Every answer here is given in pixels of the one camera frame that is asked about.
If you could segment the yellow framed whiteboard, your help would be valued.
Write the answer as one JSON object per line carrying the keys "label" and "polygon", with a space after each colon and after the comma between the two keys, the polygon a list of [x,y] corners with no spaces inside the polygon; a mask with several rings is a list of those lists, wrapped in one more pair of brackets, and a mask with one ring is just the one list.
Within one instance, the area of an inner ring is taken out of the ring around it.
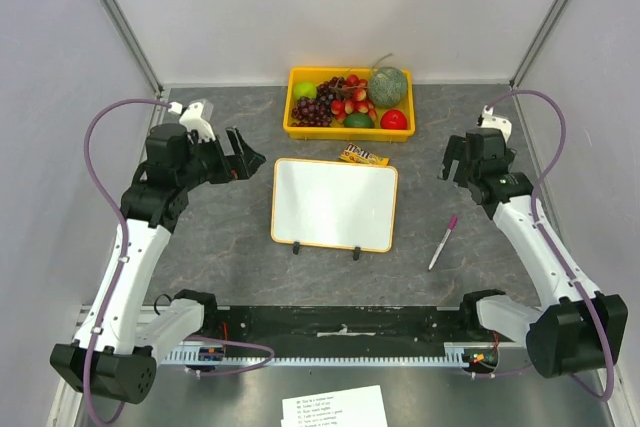
{"label": "yellow framed whiteboard", "polygon": [[399,173],[393,166],[280,158],[274,164],[276,243],[386,253],[393,244]]}

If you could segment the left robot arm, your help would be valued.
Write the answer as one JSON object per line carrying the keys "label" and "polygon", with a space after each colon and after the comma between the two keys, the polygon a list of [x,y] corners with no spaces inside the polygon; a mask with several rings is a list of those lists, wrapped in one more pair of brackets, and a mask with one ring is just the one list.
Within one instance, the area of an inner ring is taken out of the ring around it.
{"label": "left robot arm", "polygon": [[138,318],[156,264],[202,184],[251,178],[266,161],[235,128],[226,134],[227,155],[216,138],[201,138],[180,124],[154,127],[146,159],[116,209],[114,251],[94,303],[68,344],[54,346],[51,366],[77,392],[129,404],[148,395],[158,365],[193,335],[208,340],[219,329],[214,295],[180,291],[147,326]]}

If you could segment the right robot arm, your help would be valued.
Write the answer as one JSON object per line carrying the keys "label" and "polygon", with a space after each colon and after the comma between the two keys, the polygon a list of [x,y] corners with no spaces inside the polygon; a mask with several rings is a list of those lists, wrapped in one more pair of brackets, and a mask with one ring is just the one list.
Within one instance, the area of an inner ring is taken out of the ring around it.
{"label": "right robot arm", "polygon": [[527,307],[500,290],[464,296],[458,328],[467,339],[491,331],[525,347],[545,378],[604,368],[619,356],[628,309],[617,295],[605,295],[571,258],[553,231],[534,187],[511,165],[515,153],[503,133],[474,128],[449,138],[440,179],[467,189],[473,201],[505,235],[536,289],[540,305]]}

